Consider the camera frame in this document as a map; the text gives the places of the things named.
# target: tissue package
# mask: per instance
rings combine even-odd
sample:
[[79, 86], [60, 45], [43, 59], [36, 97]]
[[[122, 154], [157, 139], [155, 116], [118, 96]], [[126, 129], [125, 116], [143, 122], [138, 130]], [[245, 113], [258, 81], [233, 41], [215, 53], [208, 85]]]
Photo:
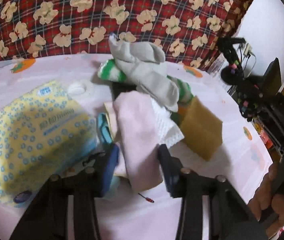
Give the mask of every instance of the tissue package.
[[15, 99], [0, 111], [0, 202], [23, 206], [96, 145], [95, 119], [59, 82]]

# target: power outlet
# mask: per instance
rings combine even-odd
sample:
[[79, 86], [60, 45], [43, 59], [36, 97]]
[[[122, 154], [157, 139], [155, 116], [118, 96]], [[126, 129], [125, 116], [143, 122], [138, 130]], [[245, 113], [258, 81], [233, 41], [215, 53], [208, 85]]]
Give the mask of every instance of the power outlet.
[[252, 46], [249, 43], [247, 43], [243, 53], [244, 56], [247, 57], [251, 51], [252, 51]]

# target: metal screw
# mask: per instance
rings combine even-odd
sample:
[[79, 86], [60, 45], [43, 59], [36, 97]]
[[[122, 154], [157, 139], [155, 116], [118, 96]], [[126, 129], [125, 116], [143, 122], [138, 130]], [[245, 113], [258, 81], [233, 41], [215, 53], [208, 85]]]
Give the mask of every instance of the metal screw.
[[91, 174], [91, 173], [94, 173], [94, 172], [95, 172], [95, 169], [93, 167], [85, 168], [85, 173], [87, 173], [87, 174]]
[[223, 175], [217, 175], [215, 178], [220, 182], [226, 182], [226, 177]]
[[54, 182], [54, 181], [58, 181], [60, 179], [59, 175], [53, 174], [50, 176], [50, 181]]
[[192, 171], [192, 170], [191, 170], [190, 168], [185, 168], [185, 167], [183, 167], [183, 168], [181, 169], [181, 172], [184, 173], [184, 174], [190, 174], [191, 171]]

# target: white tablecloth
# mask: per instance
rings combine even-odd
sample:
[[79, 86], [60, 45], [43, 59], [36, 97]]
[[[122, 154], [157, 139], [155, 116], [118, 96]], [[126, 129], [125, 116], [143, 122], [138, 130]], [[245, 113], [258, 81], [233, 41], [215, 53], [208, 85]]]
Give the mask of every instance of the white tablecloth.
[[[0, 110], [13, 99], [49, 80], [58, 79], [67, 85], [76, 79], [86, 79], [95, 85], [91, 96], [78, 101], [89, 113], [96, 115], [103, 111], [104, 102], [112, 100], [109, 83], [99, 80], [96, 75], [100, 64], [109, 58], [111, 55], [103, 54], [39, 58], [34, 65], [20, 73], [11, 73], [14, 65], [5, 66], [0, 69]], [[207, 73], [202, 74], [202, 78], [196, 78], [181, 65], [168, 63], [168, 75], [189, 82], [194, 95], [223, 121], [223, 145], [209, 162], [182, 142], [173, 146], [170, 152], [180, 158], [184, 166], [202, 176], [225, 175], [248, 202], [272, 163], [271, 158], [253, 126], [241, 117], [233, 99]], [[244, 134], [244, 127], [250, 131], [252, 140]], [[170, 198], [164, 183], [143, 195], [152, 198], [155, 203], [133, 194], [123, 181], [111, 201], [95, 201], [102, 239], [175, 239], [181, 199]], [[23, 209], [0, 204], [1, 240], [9, 239], [23, 212]]]

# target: pink cloth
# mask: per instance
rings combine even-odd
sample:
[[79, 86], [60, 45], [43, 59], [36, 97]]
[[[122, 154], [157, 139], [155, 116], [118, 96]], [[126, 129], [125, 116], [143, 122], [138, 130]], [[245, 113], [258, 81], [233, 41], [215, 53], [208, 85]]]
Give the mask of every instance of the pink cloth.
[[121, 93], [114, 108], [133, 191], [138, 193], [156, 187], [163, 179], [157, 159], [159, 139], [151, 97], [136, 91]]

